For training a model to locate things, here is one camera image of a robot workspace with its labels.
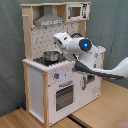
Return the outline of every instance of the hole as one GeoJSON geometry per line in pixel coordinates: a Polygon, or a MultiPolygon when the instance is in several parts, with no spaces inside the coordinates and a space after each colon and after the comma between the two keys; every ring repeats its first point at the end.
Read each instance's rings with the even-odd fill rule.
{"type": "Polygon", "coordinates": [[[87,76],[87,84],[94,81],[94,80],[95,80],[95,76],[93,76],[93,75],[88,75],[87,76]]]}

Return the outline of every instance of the oven handle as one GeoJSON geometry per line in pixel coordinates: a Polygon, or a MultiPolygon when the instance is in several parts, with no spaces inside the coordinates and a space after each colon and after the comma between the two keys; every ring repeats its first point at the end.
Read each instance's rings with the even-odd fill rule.
{"type": "Polygon", "coordinates": [[[83,80],[84,80],[84,87],[82,87],[82,90],[85,90],[85,88],[86,88],[86,76],[83,76],[83,80]]]}
{"type": "Polygon", "coordinates": [[[68,85],[71,85],[71,83],[72,83],[73,81],[72,80],[70,80],[68,83],[66,83],[66,84],[61,84],[61,85],[59,85],[59,87],[66,87],[66,86],[68,86],[68,85]]]}

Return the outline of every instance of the knob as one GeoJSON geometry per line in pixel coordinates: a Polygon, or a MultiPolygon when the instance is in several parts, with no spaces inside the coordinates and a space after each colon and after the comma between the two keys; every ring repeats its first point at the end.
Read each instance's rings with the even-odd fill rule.
{"type": "Polygon", "coordinates": [[[58,73],[55,73],[54,74],[54,78],[59,79],[59,74],[58,73]]]}

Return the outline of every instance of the oven door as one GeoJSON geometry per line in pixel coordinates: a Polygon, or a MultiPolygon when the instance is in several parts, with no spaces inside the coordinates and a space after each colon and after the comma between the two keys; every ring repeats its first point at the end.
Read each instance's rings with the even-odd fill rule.
{"type": "Polygon", "coordinates": [[[49,121],[54,124],[79,108],[80,78],[70,78],[49,87],[49,121]]]}
{"type": "Polygon", "coordinates": [[[74,85],[58,90],[56,96],[56,112],[70,106],[74,102],[74,85]]]}

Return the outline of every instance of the oven window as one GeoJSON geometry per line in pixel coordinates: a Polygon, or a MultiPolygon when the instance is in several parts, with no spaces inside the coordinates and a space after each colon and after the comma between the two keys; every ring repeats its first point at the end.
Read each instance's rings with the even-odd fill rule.
{"type": "Polygon", "coordinates": [[[56,92],[56,111],[73,103],[73,85],[56,92]]]}
{"type": "Polygon", "coordinates": [[[81,7],[72,7],[72,17],[80,16],[81,7]]]}

